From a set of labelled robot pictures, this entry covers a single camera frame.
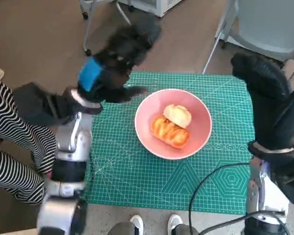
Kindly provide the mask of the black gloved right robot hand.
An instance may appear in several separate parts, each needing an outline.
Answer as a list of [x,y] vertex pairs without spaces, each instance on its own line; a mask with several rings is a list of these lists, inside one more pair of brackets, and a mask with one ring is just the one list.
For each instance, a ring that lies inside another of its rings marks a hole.
[[292,148],[294,90],[284,72],[267,59],[243,53],[236,53],[231,65],[252,100],[255,141],[268,150]]

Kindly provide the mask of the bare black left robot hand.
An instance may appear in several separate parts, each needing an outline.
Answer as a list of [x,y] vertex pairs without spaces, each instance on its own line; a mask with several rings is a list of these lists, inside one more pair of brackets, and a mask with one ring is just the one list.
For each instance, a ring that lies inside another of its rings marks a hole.
[[144,87],[125,87],[125,83],[133,68],[145,60],[160,34],[161,26],[153,15],[117,29],[81,69],[78,93],[91,102],[110,103],[129,101],[144,93]]

